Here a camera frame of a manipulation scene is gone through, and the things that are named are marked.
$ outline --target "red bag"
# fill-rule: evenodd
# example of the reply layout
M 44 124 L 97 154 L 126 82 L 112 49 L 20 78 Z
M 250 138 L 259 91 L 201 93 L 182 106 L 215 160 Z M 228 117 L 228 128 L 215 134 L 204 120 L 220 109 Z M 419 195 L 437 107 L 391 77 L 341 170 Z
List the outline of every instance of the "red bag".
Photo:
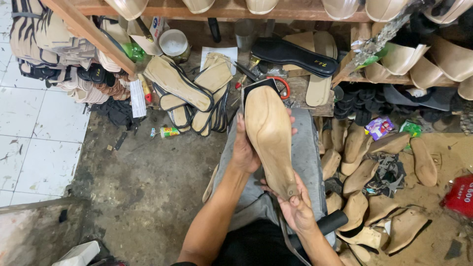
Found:
M 473 219 L 473 175 L 455 178 L 440 205 Z

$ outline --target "wooden shelf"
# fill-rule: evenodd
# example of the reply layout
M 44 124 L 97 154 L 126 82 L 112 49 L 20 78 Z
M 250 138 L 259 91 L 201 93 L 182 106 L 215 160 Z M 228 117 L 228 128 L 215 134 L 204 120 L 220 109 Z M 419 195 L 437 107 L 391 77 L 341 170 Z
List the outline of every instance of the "wooden shelf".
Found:
M 364 74 L 362 73 L 362 70 L 358 70 L 358 71 L 354 71 L 350 73 L 348 76 L 343 77 L 342 81 L 369 82 L 369 80 L 365 78 Z M 391 75 L 387 77 L 383 83 L 414 85 L 409 73 L 403 76 Z M 440 77 L 437 84 L 435 84 L 435 86 L 439 86 L 439 87 L 453 87 L 453 88 L 457 88 L 458 85 L 459 85 L 458 82 L 450 80 L 446 76 Z
M 104 0 L 75 0 L 74 6 L 84 15 L 118 15 Z M 202 18 L 274 18 L 299 20 L 333 20 L 320 0 L 280 0 L 276 7 L 265 15 L 252 14 L 245 0 L 216 0 L 213 6 L 202 14 L 192 14 L 180 0 L 149 0 L 143 16 L 181 17 L 201 20 Z M 350 22 L 370 22 L 365 7 L 360 6 L 349 19 Z

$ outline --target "plastic container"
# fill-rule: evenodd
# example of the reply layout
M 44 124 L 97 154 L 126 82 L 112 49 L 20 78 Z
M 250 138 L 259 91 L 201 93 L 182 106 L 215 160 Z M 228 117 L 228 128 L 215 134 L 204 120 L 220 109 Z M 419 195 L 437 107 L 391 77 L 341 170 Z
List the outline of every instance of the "plastic container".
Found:
M 159 47 L 177 64 L 186 62 L 191 54 L 187 38 L 177 29 L 165 31 L 159 38 Z

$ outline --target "wooden plank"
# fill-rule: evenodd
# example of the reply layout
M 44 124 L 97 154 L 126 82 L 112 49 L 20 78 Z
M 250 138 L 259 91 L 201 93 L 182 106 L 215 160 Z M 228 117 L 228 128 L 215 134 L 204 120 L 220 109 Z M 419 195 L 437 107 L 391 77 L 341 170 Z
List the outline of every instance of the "wooden plank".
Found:
M 104 0 L 76 0 L 74 6 L 84 15 L 117 15 Z M 180 0 L 149 0 L 144 16 L 192 18 L 279 18 L 300 20 L 333 20 L 320 0 L 280 0 L 276 7 L 265 15 L 252 14 L 245 0 L 218 0 L 202 14 L 192 14 Z M 344 21 L 370 22 L 364 6 Z
M 350 81 L 350 82 L 369 82 L 368 79 L 365 78 L 364 74 L 362 73 L 363 70 L 358 70 L 350 73 L 348 76 L 342 78 L 342 81 Z M 402 75 L 402 76 L 394 76 L 391 75 L 387 77 L 382 83 L 391 83 L 391 84 L 403 84 L 403 85 L 414 85 L 414 83 L 411 80 L 411 77 L 409 73 Z M 451 87 L 451 88 L 457 88 L 459 85 L 458 82 L 455 82 L 453 80 L 450 80 L 446 76 L 440 77 L 438 79 L 437 83 L 435 86 L 439 87 Z
M 58 14 L 75 34 L 86 38 L 89 42 L 110 57 L 128 74 L 134 76 L 135 64 L 121 52 L 95 25 L 82 15 L 69 0 L 41 0 L 52 11 Z

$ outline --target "black handle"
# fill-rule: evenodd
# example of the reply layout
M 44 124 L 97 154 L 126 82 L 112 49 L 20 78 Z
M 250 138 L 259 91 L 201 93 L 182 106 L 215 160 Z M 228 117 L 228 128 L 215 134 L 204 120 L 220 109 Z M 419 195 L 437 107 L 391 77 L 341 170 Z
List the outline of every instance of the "black handle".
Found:
M 335 212 L 325 217 L 322 217 L 320 220 L 317 221 L 317 225 L 323 235 L 333 232 L 347 223 L 347 215 L 340 210 L 336 210 Z
M 216 18 L 207 18 L 209 21 L 210 32 L 212 33 L 213 41 L 219 43 L 222 40 L 220 36 L 219 23 Z

